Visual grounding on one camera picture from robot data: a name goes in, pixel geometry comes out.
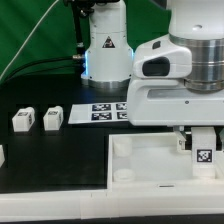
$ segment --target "wire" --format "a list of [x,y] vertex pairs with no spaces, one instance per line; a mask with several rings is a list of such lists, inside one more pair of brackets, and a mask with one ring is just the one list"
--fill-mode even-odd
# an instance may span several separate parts
[[19,56],[19,54],[21,53],[21,51],[23,50],[23,48],[26,46],[26,44],[28,43],[28,41],[30,40],[30,38],[32,37],[32,35],[34,34],[34,32],[36,31],[36,29],[39,27],[39,25],[42,23],[42,21],[45,19],[45,17],[48,15],[48,13],[54,8],[54,6],[59,2],[59,0],[56,0],[49,8],[48,10],[44,13],[44,15],[41,17],[41,19],[39,20],[39,22],[36,24],[36,26],[33,28],[33,30],[31,31],[31,33],[29,34],[29,36],[26,38],[25,42],[23,43],[23,45],[20,47],[20,49],[18,50],[18,52],[16,53],[16,55],[13,57],[13,59],[10,61],[10,63],[6,66],[6,68],[4,69],[4,71],[2,72],[1,76],[0,76],[0,83],[3,79],[3,77],[5,76],[6,72],[8,71],[8,69],[10,68],[10,66],[13,64],[13,62],[17,59],[17,57]]
[[34,71],[34,72],[27,72],[27,73],[23,73],[23,74],[19,74],[19,75],[14,75],[13,77],[7,79],[4,83],[11,81],[12,79],[15,79],[17,77],[21,77],[21,76],[26,76],[26,75],[31,75],[31,74],[35,74],[35,73],[42,73],[42,72],[49,72],[49,71],[53,71],[53,70],[59,70],[59,69],[63,69],[63,68],[75,68],[76,65],[66,65],[66,66],[60,66],[60,67],[55,67],[55,68],[49,68],[49,69],[44,69],[44,70],[39,70],[39,71]]
[[29,62],[25,65],[20,66],[19,68],[13,70],[6,78],[6,80],[12,78],[14,75],[16,75],[18,72],[32,67],[34,65],[40,65],[40,64],[44,64],[44,63],[52,63],[52,62],[58,62],[58,61],[72,61],[73,57],[72,56],[68,56],[68,57],[60,57],[60,58],[51,58],[51,59],[43,59],[43,60],[38,60],[38,61],[34,61],[34,62]]

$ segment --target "black cable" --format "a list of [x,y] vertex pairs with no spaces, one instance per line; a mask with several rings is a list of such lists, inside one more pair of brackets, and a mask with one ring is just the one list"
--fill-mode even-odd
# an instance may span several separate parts
[[73,61],[73,57],[72,56],[68,56],[68,57],[60,57],[60,58],[50,58],[50,59],[43,59],[43,60],[38,60],[38,61],[34,61],[34,62],[29,62],[25,65],[20,66],[19,68],[13,70],[6,78],[5,81],[7,81],[8,79],[12,78],[15,74],[17,74],[18,72],[32,67],[34,65],[39,65],[39,64],[44,64],[44,63],[52,63],[52,62],[58,62],[58,61]]
[[34,71],[34,72],[27,72],[27,73],[23,73],[23,74],[19,74],[19,75],[14,75],[13,77],[5,80],[4,83],[9,82],[12,79],[15,79],[15,78],[21,77],[21,76],[31,75],[31,74],[35,74],[35,73],[39,74],[39,73],[42,73],[42,72],[49,72],[49,71],[59,70],[59,69],[63,69],[63,68],[75,68],[75,66],[76,65],[66,65],[66,66],[60,66],[60,67],[55,67],[55,68],[49,68],[49,69],[44,69],[44,70],[39,70],[39,71]]
[[83,43],[83,38],[82,38],[82,31],[81,31],[81,24],[79,20],[79,12],[78,12],[78,7],[76,1],[72,2],[72,14],[73,14],[73,21],[75,24],[75,34],[76,34],[76,51],[77,54],[85,54],[85,46]]

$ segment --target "table surface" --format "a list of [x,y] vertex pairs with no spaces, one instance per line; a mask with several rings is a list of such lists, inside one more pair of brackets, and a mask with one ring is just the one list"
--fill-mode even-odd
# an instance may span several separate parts
[[[128,121],[69,125],[73,104],[124,102],[127,88],[100,90],[81,85],[78,75],[19,77],[0,87],[0,144],[6,162],[0,169],[0,194],[107,187],[108,137],[172,131],[161,127],[133,127]],[[45,132],[43,116],[49,107],[64,109],[60,131]],[[14,133],[12,117],[20,108],[35,109],[28,133]],[[164,216],[72,223],[223,223],[223,215]]]

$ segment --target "green screen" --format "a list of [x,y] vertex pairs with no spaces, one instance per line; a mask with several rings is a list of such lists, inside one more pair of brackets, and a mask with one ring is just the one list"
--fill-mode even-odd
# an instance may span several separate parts
[[[54,0],[0,1],[0,73],[53,2]],[[128,43],[134,50],[138,45],[167,33],[169,12],[159,9],[149,0],[126,0],[125,2]],[[88,47],[88,19],[82,19],[81,25],[85,46]],[[75,53],[75,30],[71,8],[65,7],[61,0],[39,26],[7,74],[31,61],[69,56]]]

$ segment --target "small white cube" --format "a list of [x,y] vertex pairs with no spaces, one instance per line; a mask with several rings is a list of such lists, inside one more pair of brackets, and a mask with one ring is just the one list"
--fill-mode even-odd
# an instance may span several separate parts
[[32,107],[20,109],[12,119],[14,131],[28,132],[35,121],[34,114]]
[[2,145],[0,145],[0,167],[2,166],[4,162],[5,162],[5,156],[4,156]]
[[60,106],[49,108],[44,116],[45,131],[58,131],[64,120],[63,108]]

